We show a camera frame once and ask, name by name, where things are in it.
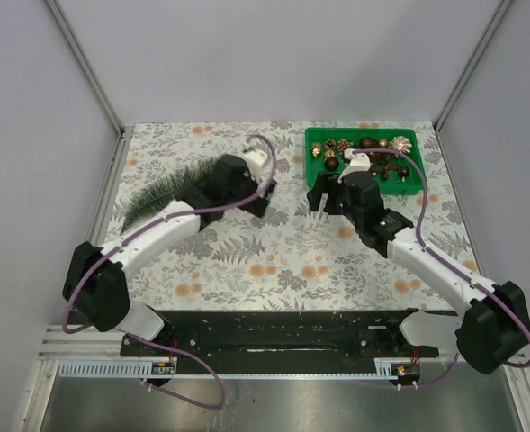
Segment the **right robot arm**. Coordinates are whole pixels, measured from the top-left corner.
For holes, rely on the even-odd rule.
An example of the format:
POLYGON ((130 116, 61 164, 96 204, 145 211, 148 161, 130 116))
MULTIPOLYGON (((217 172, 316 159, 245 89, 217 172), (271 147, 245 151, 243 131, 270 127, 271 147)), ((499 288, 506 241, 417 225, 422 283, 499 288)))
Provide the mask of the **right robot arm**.
MULTIPOLYGON (((476 371, 491 374, 525 347, 530 349, 523 290, 512 282, 494 283, 426 245, 418 227, 385 207, 370 173, 320 174, 307 199, 313 212, 345 217, 365 246, 408 269, 453 308, 452 316, 412 311, 385 336, 394 355, 434 347, 454 352, 476 371)), ((530 356, 523 365, 530 366, 530 356)))

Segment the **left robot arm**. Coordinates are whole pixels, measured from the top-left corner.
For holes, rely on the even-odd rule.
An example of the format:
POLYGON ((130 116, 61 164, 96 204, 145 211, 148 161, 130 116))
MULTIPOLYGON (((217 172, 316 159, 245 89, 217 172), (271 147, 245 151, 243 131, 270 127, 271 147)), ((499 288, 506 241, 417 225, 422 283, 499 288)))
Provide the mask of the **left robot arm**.
POLYGON ((132 334, 150 354, 163 355, 172 344, 169 324, 130 299, 130 279, 228 210, 262 217, 276 186, 273 178, 262 177, 268 162, 263 150, 250 148, 239 156, 205 159, 145 187, 116 240, 76 247, 63 288, 65 312, 78 311, 100 332, 132 334))

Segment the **small green christmas tree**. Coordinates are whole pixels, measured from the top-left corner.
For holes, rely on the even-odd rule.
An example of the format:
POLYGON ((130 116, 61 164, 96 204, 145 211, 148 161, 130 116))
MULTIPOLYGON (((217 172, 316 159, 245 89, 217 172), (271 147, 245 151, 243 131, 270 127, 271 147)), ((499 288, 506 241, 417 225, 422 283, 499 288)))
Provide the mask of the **small green christmas tree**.
POLYGON ((120 233, 124 233, 138 222, 150 218, 173 201, 178 194, 203 181, 215 167, 218 159, 208 157, 182 166, 174 173, 163 175, 145 185, 130 198, 124 213, 120 233))

